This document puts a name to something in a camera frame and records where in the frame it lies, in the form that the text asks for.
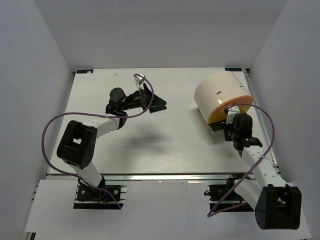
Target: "white table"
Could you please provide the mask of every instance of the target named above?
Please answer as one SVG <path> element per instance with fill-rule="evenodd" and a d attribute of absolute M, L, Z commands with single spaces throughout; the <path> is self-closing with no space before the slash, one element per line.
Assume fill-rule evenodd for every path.
<path fill-rule="evenodd" d="M 129 95 L 137 90 L 133 75 L 144 73 L 154 92 L 167 101 L 167 110 L 128 119 L 125 126 L 96 141 L 93 162 L 102 174 L 221 174 L 243 173 L 248 166 L 225 142 L 223 132 L 211 133 L 197 111 L 194 93 L 198 84 L 224 68 L 132 68 L 94 69 L 93 73 L 75 75 L 66 112 L 105 113 L 109 93 L 119 87 Z M 244 73 L 234 72 L 248 88 Z M 142 109 L 128 110 L 128 115 Z M 256 115 L 251 108 L 253 136 L 263 146 L 266 142 Z M 69 115 L 62 127 L 51 158 L 53 165 L 72 172 L 57 157 L 56 151 L 69 121 L 86 121 L 89 116 Z"/>

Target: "white cylindrical container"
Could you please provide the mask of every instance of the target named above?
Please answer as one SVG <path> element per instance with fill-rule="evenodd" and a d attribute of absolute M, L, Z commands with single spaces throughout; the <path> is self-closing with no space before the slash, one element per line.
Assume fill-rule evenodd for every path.
<path fill-rule="evenodd" d="M 233 104 L 252 104 L 253 97 L 231 71 L 222 71 L 203 80 L 195 90 L 194 101 L 207 124 L 227 118 L 224 109 Z M 239 106 L 245 113 L 249 106 Z"/>

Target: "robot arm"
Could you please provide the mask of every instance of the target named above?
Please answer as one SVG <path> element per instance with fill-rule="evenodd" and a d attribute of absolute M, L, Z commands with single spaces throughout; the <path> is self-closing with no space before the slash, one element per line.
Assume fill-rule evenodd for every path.
<path fill-rule="evenodd" d="M 243 179 L 244 174 L 232 175 L 227 179 L 226 187 L 219 188 L 219 191 L 215 190 L 217 187 L 214 185 L 210 187 L 211 199 L 218 198 L 218 203 L 221 203 L 223 200 L 238 200 L 240 195 L 255 211 L 261 229 L 297 229 L 300 224 L 301 192 L 297 187 L 289 186 L 268 159 L 261 160 L 263 145 L 252 136 L 253 121 L 246 114 L 252 106 L 253 97 L 245 86 L 232 72 L 219 72 L 198 85 L 194 101 L 212 132 L 222 130 L 225 141 L 233 142 L 234 149 L 250 169 L 255 166 L 252 172 L 256 181 L 249 177 Z M 213 216 L 218 205 L 210 210 L 208 217 Z"/>
<path fill-rule="evenodd" d="M 252 137 L 252 118 L 232 107 L 227 113 L 224 138 L 251 168 L 263 155 L 258 138 Z M 252 171 L 256 181 L 244 179 L 234 190 L 254 209 L 261 229 L 298 229 L 300 225 L 302 194 L 298 187 L 288 183 L 264 159 Z"/>
<path fill-rule="evenodd" d="M 105 113 L 119 118 L 96 117 L 85 122 L 72 120 L 68 123 L 57 148 L 57 156 L 70 165 L 84 182 L 96 188 L 105 188 L 105 179 L 92 162 L 96 139 L 122 128 L 128 116 L 125 110 L 140 107 L 145 110 L 151 102 L 152 92 L 147 88 L 147 85 L 144 83 L 143 88 L 140 87 L 143 83 L 143 78 L 136 76 L 135 82 L 138 86 L 138 91 L 129 96 L 126 96 L 125 92 L 119 87 L 112 89 L 110 92 L 109 104 L 106 106 Z M 165 110 L 167 109 L 166 104 L 166 101 L 153 95 L 149 112 L 154 113 Z M 104 192 L 86 186 L 81 182 L 79 183 L 90 192 L 94 199 L 100 200 L 104 197 Z"/>

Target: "work surface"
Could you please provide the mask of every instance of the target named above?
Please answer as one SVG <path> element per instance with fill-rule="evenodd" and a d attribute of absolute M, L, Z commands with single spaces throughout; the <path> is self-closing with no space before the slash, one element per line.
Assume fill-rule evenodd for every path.
<path fill-rule="evenodd" d="M 74 78 L 66 112 L 105 114 L 109 93 L 122 88 L 126 95 L 137 90 L 133 75 L 143 73 L 154 92 L 167 102 L 167 110 L 149 112 L 128 119 L 125 126 L 101 136 L 95 145 L 93 163 L 102 174 L 206 174 L 243 173 L 249 168 L 233 148 L 225 142 L 223 132 L 211 133 L 197 111 L 194 93 L 198 84 L 224 68 L 132 68 L 94 69 L 93 73 L 77 73 Z M 234 72 L 248 88 L 243 72 Z M 128 115 L 142 109 L 128 110 Z M 253 118 L 253 136 L 266 147 L 256 111 Z M 68 115 L 62 127 L 51 158 L 53 165 L 64 171 L 73 169 L 57 157 L 60 139 L 69 121 L 92 119 L 89 116 Z M 50 169 L 50 174 L 57 173 Z"/>
<path fill-rule="evenodd" d="M 36 240 L 300 240 L 310 238 L 304 214 L 298 230 L 261 230 L 253 212 L 207 218 L 207 183 L 127 184 L 121 210 L 73 209 L 76 180 L 41 180 L 25 231 Z"/>

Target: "white wall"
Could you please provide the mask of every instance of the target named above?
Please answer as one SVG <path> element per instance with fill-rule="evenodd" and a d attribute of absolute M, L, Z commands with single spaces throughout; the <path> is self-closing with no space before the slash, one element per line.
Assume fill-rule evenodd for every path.
<path fill-rule="evenodd" d="M 312 239 L 320 239 L 320 2 L 289 0 L 251 69 L 257 103 L 274 119 L 274 151 L 302 191 Z"/>
<path fill-rule="evenodd" d="M 77 68 L 250 67 L 285 0 L 35 0 Z"/>
<path fill-rule="evenodd" d="M 0 238 L 18 240 L 48 167 L 42 130 L 64 110 L 73 78 L 32 0 L 1 1 L 0 72 Z M 47 135 L 49 154 L 57 128 Z"/>

